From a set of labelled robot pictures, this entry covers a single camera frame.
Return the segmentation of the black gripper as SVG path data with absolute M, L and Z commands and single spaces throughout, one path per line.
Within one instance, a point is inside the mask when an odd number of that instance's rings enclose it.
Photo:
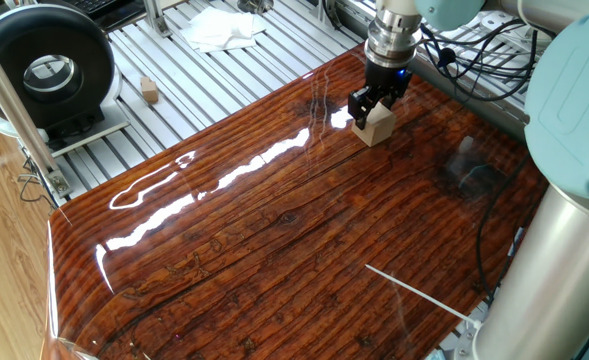
M 354 119 L 354 125 L 364 130 L 367 116 L 375 106 L 372 89 L 383 91 L 380 103 L 391 109 L 403 94 L 412 78 L 413 73 L 407 68 L 388 68 L 367 60 L 365 64 L 365 85 L 359 90 L 352 91 L 348 97 L 348 112 Z

